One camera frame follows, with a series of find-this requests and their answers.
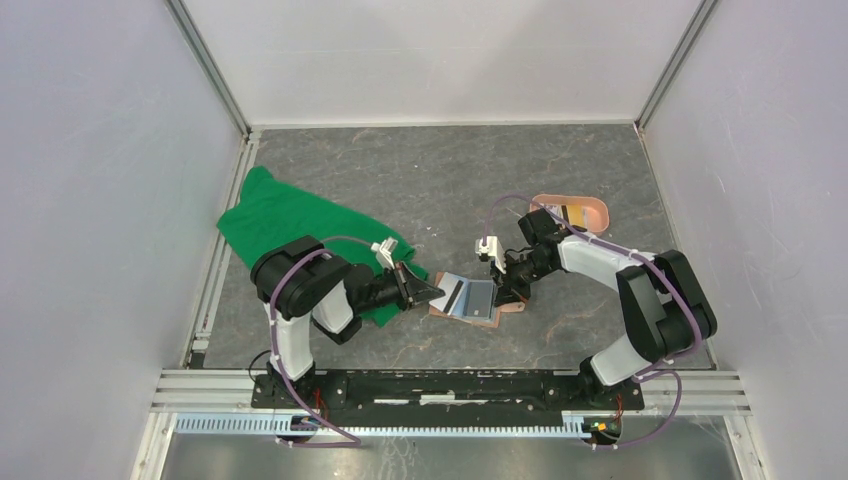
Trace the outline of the tan leather card holder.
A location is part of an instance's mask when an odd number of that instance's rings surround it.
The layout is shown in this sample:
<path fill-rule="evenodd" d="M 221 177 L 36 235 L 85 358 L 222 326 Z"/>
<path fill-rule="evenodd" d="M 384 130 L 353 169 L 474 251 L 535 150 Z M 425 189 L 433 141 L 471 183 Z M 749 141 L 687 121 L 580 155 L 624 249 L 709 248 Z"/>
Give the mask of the tan leather card holder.
<path fill-rule="evenodd" d="M 497 328 L 503 314 L 521 313 L 521 301 L 495 306 L 496 285 L 492 280 L 471 280 L 455 274 L 438 272 L 433 284 L 446 295 L 429 302 L 429 314 L 464 323 Z"/>

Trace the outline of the white card with stripe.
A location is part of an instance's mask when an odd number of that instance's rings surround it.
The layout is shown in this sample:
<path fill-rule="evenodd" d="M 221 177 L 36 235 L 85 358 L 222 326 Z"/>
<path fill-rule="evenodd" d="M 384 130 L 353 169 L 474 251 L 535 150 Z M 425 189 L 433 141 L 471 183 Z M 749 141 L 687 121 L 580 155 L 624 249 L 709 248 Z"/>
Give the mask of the white card with stripe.
<path fill-rule="evenodd" d="M 458 275 L 445 272 L 439 280 L 437 287 L 444 295 L 431 301 L 431 305 L 445 315 L 451 315 L 466 289 L 467 279 Z"/>

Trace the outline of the pink oval tray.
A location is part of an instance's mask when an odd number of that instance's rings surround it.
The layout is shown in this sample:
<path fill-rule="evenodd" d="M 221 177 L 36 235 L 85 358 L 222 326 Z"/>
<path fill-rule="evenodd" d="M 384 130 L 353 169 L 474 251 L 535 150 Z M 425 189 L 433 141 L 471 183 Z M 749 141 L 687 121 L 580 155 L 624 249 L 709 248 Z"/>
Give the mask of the pink oval tray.
<path fill-rule="evenodd" d="M 607 205 L 595 197 L 538 194 L 532 200 L 595 235 L 603 234 L 610 225 Z"/>

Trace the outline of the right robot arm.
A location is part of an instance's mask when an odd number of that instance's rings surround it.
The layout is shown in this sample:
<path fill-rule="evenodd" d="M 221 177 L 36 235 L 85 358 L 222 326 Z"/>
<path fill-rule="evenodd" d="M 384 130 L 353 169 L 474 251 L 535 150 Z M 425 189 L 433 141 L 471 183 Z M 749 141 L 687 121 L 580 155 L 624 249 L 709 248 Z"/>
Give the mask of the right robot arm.
<path fill-rule="evenodd" d="M 497 305 L 527 302 L 532 284 L 558 271 L 582 275 L 618 295 L 625 333 L 580 364 L 577 392 L 585 405 L 606 406 L 625 381 L 696 352 L 716 333 L 711 305 L 682 252 L 626 249 L 559 223 L 544 209 L 524 215 L 518 225 L 527 242 L 521 250 L 503 248 L 490 234 L 475 245 L 491 267 Z"/>

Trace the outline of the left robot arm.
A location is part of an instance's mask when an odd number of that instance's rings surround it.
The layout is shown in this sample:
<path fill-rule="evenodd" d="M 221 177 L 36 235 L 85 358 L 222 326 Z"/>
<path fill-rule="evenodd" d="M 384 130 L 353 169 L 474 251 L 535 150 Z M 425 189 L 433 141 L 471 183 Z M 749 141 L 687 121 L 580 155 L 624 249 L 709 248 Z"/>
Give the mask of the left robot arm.
<path fill-rule="evenodd" d="M 365 314 L 390 305 L 405 311 L 445 295 L 393 258 L 397 239 L 350 240 L 369 248 L 380 272 L 349 262 L 309 235 L 263 254 L 251 268 L 250 280 L 269 318 L 269 375 L 290 407 L 306 405 L 314 394 L 312 324 L 341 345 L 360 330 Z"/>

